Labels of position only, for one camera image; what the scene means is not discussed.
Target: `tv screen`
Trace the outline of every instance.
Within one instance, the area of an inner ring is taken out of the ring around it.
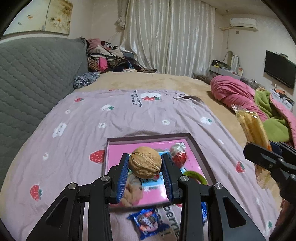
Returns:
[[[264,72],[294,89],[296,65],[285,57],[266,51]]]

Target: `headboard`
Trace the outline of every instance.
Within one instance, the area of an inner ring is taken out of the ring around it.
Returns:
[[[24,142],[74,91],[74,77],[85,72],[81,38],[32,37],[0,44],[0,187]]]

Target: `framed picture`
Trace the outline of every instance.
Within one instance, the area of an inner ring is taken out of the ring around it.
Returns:
[[[69,0],[32,0],[13,19],[4,35],[28,31],[69,35],[72,10]]]

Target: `ceiling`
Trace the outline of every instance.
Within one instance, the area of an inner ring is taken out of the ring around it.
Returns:
[[[275,13],[261,0],[203,0],[217,8],[221,15],[230,14],[256,14],[266,17],[277,18]]]

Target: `metal screw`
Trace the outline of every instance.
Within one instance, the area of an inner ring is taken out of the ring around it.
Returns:
[[[75,184],[75,183],[70,183],[70,184],[68,185],[68,188],[69,188],[70,190],[75,189],[75,188],[76,188],[76,184]]]
[[[110,177],[109,177],[109,176],[102,176],[101,180],[102,180],[103,182],[107,182],[107,181],[110,180]]]
[[[180,176],[180,180],[183,182],[187,182],[189,180],[188,176]]]
[[[222,189],[222,188],[223,188],[223,185],[222,185],[221,183],[215,183],[215,184],[214,184],[214,187],[215,187],[216,189]]]

